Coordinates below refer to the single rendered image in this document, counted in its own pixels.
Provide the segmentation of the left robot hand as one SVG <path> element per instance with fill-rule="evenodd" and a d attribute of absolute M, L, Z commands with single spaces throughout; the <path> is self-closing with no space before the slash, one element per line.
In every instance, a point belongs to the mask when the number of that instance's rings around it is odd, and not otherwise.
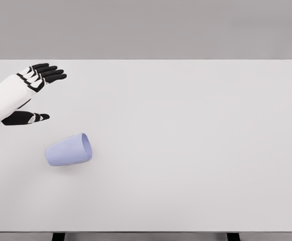
<path fill-rule="evenodd" d="M 22 111 L 35 94 L 47 85 L 67 77 L 64 70 L 49 63 L 40 63 L 12 74 L 0 83 L 0 123 L 22 126 L 48 120 L 46 113 Z"/>

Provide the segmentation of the light purple cup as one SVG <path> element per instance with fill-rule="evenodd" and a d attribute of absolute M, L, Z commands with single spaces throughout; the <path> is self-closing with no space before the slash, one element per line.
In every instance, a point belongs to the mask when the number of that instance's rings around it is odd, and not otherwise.
<path fill-rule="evenodd" d="M 80 133 L 49 146 L 45 156 L 50 166 L 65 166 L 92 159 L 92 147 L 85 133 Z"/>

